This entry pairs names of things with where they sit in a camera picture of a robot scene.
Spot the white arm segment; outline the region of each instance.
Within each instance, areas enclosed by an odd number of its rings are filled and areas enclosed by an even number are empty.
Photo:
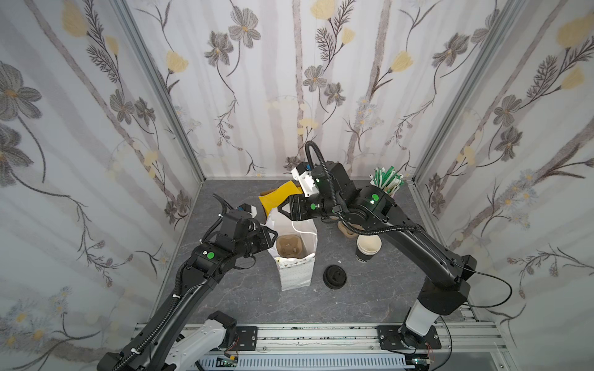
[[[165,363],[175,364],[176,370],[190,369],[203,355],[221,345],[226,332],[221,323],[207,319],[201,328],[173,344]]]
[[[406,328],[424,337],[437,317],[439,317],[439,314],[433,313],[425,308],[419,300],[416,300],[406,318]]]

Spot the black mounting bracket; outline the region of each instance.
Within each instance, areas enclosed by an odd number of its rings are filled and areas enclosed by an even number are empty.
[[[404,344],[400,341],[400,333],[398,329],[400,326],[377,326],[377,337],[380,340],[380,347],[383,350],[408,350]],[[417,350],[425,350],[427,343],[432,349],[441,349],[441,341],[437,336],[437,330],[435,326],[431,326],[429,332],[425,335],[426,343],[417,343]]]

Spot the black paper cup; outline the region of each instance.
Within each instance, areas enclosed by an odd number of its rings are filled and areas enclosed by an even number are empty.
[[[367,263],[380,249],[381,239],[378,236],[360,235],[357,237],[357,250],[355,254],[358,261]]]

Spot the floral wallpaper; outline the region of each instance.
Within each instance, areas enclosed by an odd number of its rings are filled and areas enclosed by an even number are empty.
[[[286,176],[315,140],[409,178],[502,0],[128,0],[207,176]]]
[[[0,359],[94,369],[147,320],[198,183],[108,3],[5,2],[0,56]]]
[[[592,2],[529,1],[417,184],[522,370],[592,369],[593,81]]]

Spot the gray tabletop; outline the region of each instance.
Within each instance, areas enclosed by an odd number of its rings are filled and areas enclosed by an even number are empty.
[[[173,289],[174,275],[199,245],[204,232],[215,221],[220,204],[212,197],[216,192],[231,205],[244,202],[260,206],[260,192],[277,188],[286,180],[207,180],[189,220],[182,245],[173,262],[164,292]],[[356,181],[358,187],[368,184]],[[411,220],[421,223],[419,211],[410,190],[404,185],[395,200]],[[336,224],[315,220],[318,246],[311,285],[281,291],[274,259],[268,252],[256,255],[256,264],[248,270],[232,269],[200,304],[188,323],[199,324],[209,314],[221,310],[239,323],[328,323],[328,322],[401,322],[414,303],[425,274],[400,251],[383,239],[381,250],[369,262],[355,256],[356,239],[348,239]],[[251,259],[238,261],[248,267]],[[347,282],[332,290],[322,280],[328,265],[340,265]],[[459,321],[459,310],[447,317]]]

